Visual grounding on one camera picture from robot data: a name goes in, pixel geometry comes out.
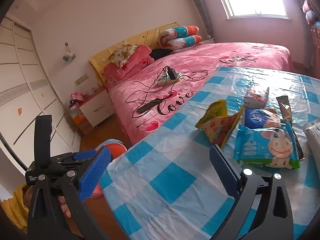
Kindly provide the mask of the person's left hand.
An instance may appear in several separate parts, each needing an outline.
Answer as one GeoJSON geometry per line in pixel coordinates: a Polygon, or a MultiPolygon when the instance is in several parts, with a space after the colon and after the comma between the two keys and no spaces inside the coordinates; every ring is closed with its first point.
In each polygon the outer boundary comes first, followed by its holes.
{"type": "MultiPolygon", "coordinates": [[[[24,201],[24,204],[27,208],[30,207],[32,196],[33,196],[33,187],[32,186],[24,186],[23,187],[23,201],[24,201]]],[[[102,191],[100,184],[98,183],[95,190],[93,191],[93,193],[91,195],[91,198],[92,199],[100,199],[102,197],[103,197],[103,191],[102,191]]],[[[66,203],[65,197],[58,196],[58,201],[60,203],[60,207],[61,207],[61,210],[63,211],[63,214],[67,218],[71,218],[72,214],[71,214],[69,207],[66,203]]]]}

